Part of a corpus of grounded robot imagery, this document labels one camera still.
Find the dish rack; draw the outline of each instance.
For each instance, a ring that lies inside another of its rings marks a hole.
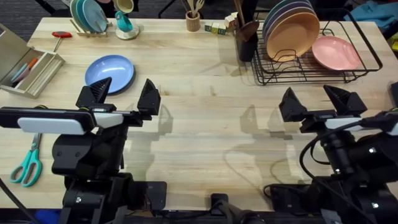
[[[112,26],[112,22],[108,21],[108,18],[106,18],[104,11],[101,11],[103,18],[106,21],[106,28],[103,32],[90,32],[90,31],[85,31],[83,28],[81,28],[78,24],[76,24],[76,22],[74,21],[74,19],[70,19],[69,21],[72,23],[72,25],[75,27],[76,29],[76,33],[79,36],[83,36],[83,37],[107,37],[108,34],[106,32],[106,30]],[[99,30],[101,30],[100,25],[95,21],[95,25],[97,26],[97,28]]]
[[[256,10],[254,19],[258,21],[260,13],[269,11]],[[267,47],[262,38],[262,23],[260,23],[257,31],[259,42],[251,60],[254,75],[260,85],[303,82],[349,83],[382,68],[380,58],[349,11],[346,9],[319,9],[315,12],[321,20],[319,36],[333,35],[350,42],[359,55],[360,66],[354,70],[329,70],[315,60],[311,49],[299,57],[296,56],[295,50],[281,50],[285,51],[287,55],[295,56],[295,59],[288,62],[273,61],[267,54]],[[348,15],[352,22],[341,22],[345,15]]]

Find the teal scissors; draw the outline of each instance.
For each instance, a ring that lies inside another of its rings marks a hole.
[[[23,187],[30,187],[39,178],[39,175],[42,171],[42,163],[39,161],[39,144],[41,137],[42,134],[35,134],[32,147],[29,152],[27,152],[25,159],[11,172],[11,183],[21,183]]]

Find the teal plate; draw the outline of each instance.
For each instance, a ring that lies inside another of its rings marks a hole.
[[[85,18],[85,13],[83,12],[83,4],[85,3],[86,0],[77,0],[76,3],[76,12],[77,12],[77,17],[79,18],[79,21],[81,22],[81,25],[83,26],[83,29],[86,29],[90,32],[95,32],[93,28],[89,25]]]

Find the cup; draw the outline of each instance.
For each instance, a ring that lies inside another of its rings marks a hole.
[[[130,13],[134,9],[134,2],[132,0],[113,0],[114,7],[117,11],[122,11],[123,14]]]
[[[196,14],[195,18],[192,18],[192,12],[188,11],[185,15],[185,20],[187,22],[187,30],[190,32],[196,32],[200,29],[200,15],[199,12]]]
[[[131,24],[129,18],[127,18],[127,16],[123,15],[123,13],[121,11],[118,11],[115,14],[115,18],[116,18],[116,22],[118,24],[119,30],[121,30],[123,32],[132,31],[132,24]]]

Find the plate stand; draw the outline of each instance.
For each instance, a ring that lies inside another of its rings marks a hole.
[[[112,22],[108,21],[108,19],[105,16],[105,13],[103,11],[101,11],[102,16],[104,17],[104,19],[106,20],[106,28],[104,32],[90,32],[90,31],[84,31],[80,26],[78,26],[73,19],[70,19],[69,21],[72,23],[72,25],[76,28],[76,33],[79,36],[83,36],[83,37],[107,37],[108,34],[106,33],[106,29],[112,26]],[[101,30],[100,25],[95,22],[97,28],[99,30]]]

